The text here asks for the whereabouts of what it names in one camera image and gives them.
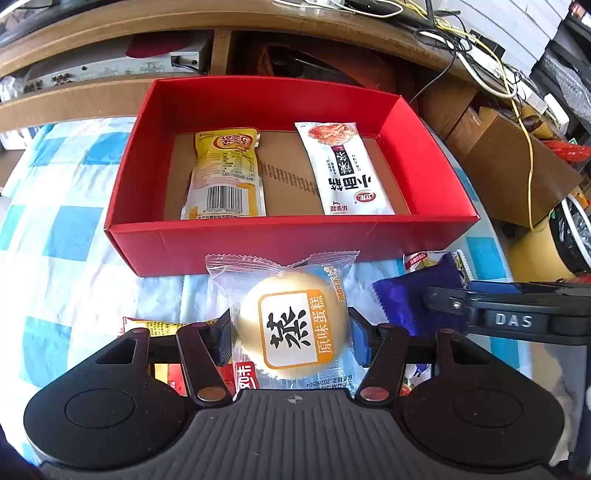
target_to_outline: nutrition label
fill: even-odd
[[[237,152],[222,154],[222,175],[241,180],[254,181],[254,166],[246,155]]]

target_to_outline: blue checkered tablecloth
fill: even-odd
[[[12,202],[0,229],[0,423],[29,460],[34,455],[22,425],[27,402],[112,341],[123,316],[194,322],[216,318],[228,305],[207,275],[136,277],[103,233],[134,120],[44,126],[2,193]],[[450,161],[482,218],[452,248],[463,250],[476,279],[509,280],[482,204],[458,163]],[[354,265],[345,285],[348,303],[372,323],[385,321],[369,287],[403,272],[401,260]],[[526,343],[479,342],[531,373]]]

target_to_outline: white snack package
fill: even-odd
[[[296,122],[325,215],[394,215],[354,123]]]

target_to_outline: red snack package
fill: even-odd
[[[544,140],[544,145],[570,163],[578,163],[591,156],[591,147],[574,145],[563,140]]]

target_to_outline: screw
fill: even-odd
[[[226,397],[226,391],[220,387],[205,387],[197,392],[199,400],[214,402],[223,400]]]
[[[359,392],[365,401],[384,401],[390,396],[390,392],[382,387],[365,387]]]

